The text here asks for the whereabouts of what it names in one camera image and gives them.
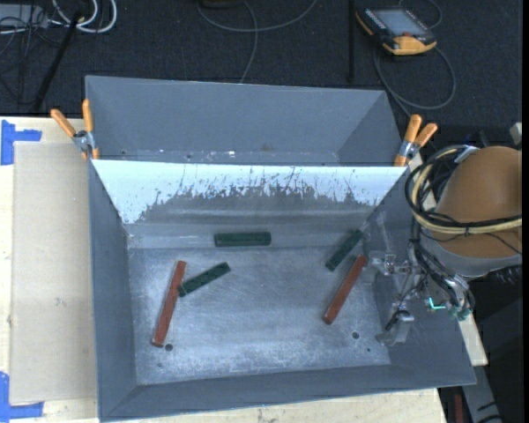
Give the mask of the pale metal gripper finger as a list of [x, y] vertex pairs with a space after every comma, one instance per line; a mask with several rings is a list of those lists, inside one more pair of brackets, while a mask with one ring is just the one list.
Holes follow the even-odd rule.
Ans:
[[374, 253], [369, 257], [366, 278], [375, 279], [377, 275], [393, 278], [408, 278], [417, 275], [418, 269], [408, 260], [399, 263], [394, 254]]
[[383, 346], [403, 345], [414, 326], [415, 317], [407, 304], [393, 306], [376, 341]]

